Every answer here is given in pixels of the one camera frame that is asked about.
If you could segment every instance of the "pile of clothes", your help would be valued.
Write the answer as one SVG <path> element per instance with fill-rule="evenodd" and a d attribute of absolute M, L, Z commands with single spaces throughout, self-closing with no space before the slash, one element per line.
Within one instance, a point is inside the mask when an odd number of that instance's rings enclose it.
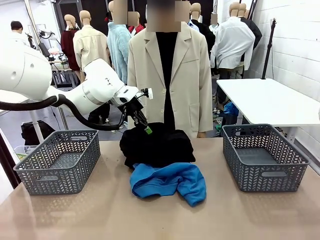
<path fill-rule="evenodd" d="M 206 199 L 206 182 L 196 161 L 190 139 L 182 130 L 168 130 L 151 123 L 152 134 L 133 128 L 124 132 L 120 149 L 125 165 L 134 169 L 132 193 L 139 198 L 171 196 L 178 191 L 192 207 Z"/>

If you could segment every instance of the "beige coat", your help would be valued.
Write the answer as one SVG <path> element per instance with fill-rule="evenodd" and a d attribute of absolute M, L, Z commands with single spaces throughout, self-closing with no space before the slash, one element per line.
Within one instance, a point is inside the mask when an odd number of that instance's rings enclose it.
<path fill-rule="evenodd" d="M 96 59 L 103 59 L 110 65 L 107 36 L 91 25 L 84 25 L 75 33 L 73 47 L 76 62 L 82 70 Z"/>
<path fill-rule="evenodd" d="M 166 87 L 155 32 L 146 29 L 129 42 L 128 85 L 152 88 L 153 99 L 142 97 L 143 113 L 149 123 L 164 122 Z M 205 37 L 181 23 L 177 35 L 170 97 L 175 128 L 190 138 L 213 129 L 212 78 Z"/>

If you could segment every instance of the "basket rim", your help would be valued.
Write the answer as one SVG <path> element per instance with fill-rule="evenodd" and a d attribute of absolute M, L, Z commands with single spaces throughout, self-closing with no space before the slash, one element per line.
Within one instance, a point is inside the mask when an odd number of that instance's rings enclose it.
<path fill-rule="evenodd" d="M 41 144 L 39 144 L 34 150 L 32 153 L 30 153 L 30 155 L 32 155 L 34 152 L 36 152 L 43 144 L 47 143 L 49 141 L 49 139 L 57 134 L 57 133 L 70 133 L 70 132 L 95 132 L 95 135 L 94 137 L 91 139 L 91 141 L 89 142 L 88 146 L 86 149 L 89 148 L 89 146 L 92 144 L 93 140 L 95 139 L 95 137 L 98 135 L 99 131 L 98 130 L 94 130 L 94 129 L 80 129 L 80 130 L 58 130 L 58 131 L 54 131 L 53 133 L 51 133 Z M 45 168 L 45 169 L 18 169 L 24 162 L 27 161 L 28 157 L 30 155 L 28 155 L 27 157 L 25 157 L 22 161 L 18 162 L 14 167 L 13 167 L 13 170 L 16 171 L 16 172 L 32 172 L 32 171 L 41 171 L 41 172 L 49 172 L 49 171 L 52 171 L 52 170 L 70 170 L 70 169 L 73 169 L 80 161 L 80 159 L 82 158 L 84 152 L 81 153 L 78 161 L 73 165 L 73 166 L 70 166 L 70 167 L 65 167 L 65 168 Z"/>
<path fill-rule="evenodd" d="M 279 164 L 271 164 L 271 163 L 269 163 L 269 164 L 248 164 L 248 163 L 244 163 L 242 161 L 241 157 L 239 156 L 235 146 L 232 144 L 230 137 L 227 135 L 226 130 L 225 130 L 225 128 L 237 128 L 237 127 L 241 127 L 242 125 L 245 125 L 246 127 L 269 127 L 269 128 L 271 128 L 275 132 L 276 135 L 278 135 L 282 140 L 284 140 L 288 145 L 290 145 L 295 151 L 297 151 L 297 153 L 299 155 L 301 155 L 301 157 L 306 161 L 306 163 L 287 163 L 287 164 L 285 164 L 285 163 L 279 163 Z M 310 158 L 301 149 L 299 149 L 297 146 L 295 146 L 294 144 L 289 142 L 289 140 L 285 136 L 281 135 L 279 133 L 279 131 L 271 124 L 265 123 L 265 124 L 224 125 L 222 127 L 222 130 L 223 130 L 223 137 L 227 137 L 227 140 L 231 144 L 236 156 L 238 157 L 240 162 L 245 166 L 257 166 L 257 167 L 263 167 L 263 166 L 305 166 L 305 165 L 310 164 Z"/>

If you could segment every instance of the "gray plastic basket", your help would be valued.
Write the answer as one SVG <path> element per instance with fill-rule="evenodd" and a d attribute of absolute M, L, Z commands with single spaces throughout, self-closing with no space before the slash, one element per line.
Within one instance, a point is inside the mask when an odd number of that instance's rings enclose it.
<path fill-rule="evenodd" d="M 226 125 L 223 154 L 243 192 L 295 192 L 308 157 L 273 126 Z"/>
<path fill-rule="evenodd" d="M 13 169 L 30 195 L 77 194 L 100 155 L 98 131 L 56 131 Z"/>

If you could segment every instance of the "blue cloth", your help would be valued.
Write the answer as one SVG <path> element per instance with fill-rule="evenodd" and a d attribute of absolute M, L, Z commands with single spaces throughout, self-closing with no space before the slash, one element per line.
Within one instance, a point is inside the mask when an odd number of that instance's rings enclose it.
<path fill-rule="evenodd" d="M 199 30 L 198 26 L 194 25 L 194 23 L 193 23 L 191 20 L 188 22 L 188 25 L 189 25 L 192 29 L 194 29 L 194 30 L 196 30 L 196 31 L 198 31 L 198 32 L 200 33 L 200 30 Z"/>
<path fill-rule="evenodd" d="M 228 104 L 224 105 L 224 111 L 225 114 L 230 114 L 230 115 L 239 115 L 239 110 L 238 108 L 233 104 L 233 102 L 229 102 Z"/>
<path fill-rule="evenodd" d="M 131 34 L 126 25 L 109 22 L 108 27 L 107 43 L 112 64 L 121 81 L 127 84 L 129 40 L 131 39 Z"/>
<path fill-rule="evenodd" d="M 173 163 L 163 168 L 135 164 L 130 178 L 131 190 L 139 198 L 152 195 L 171 196 L 178 191 L 194 207 L 206 199 L 205 178 L 191 163 Z"/>

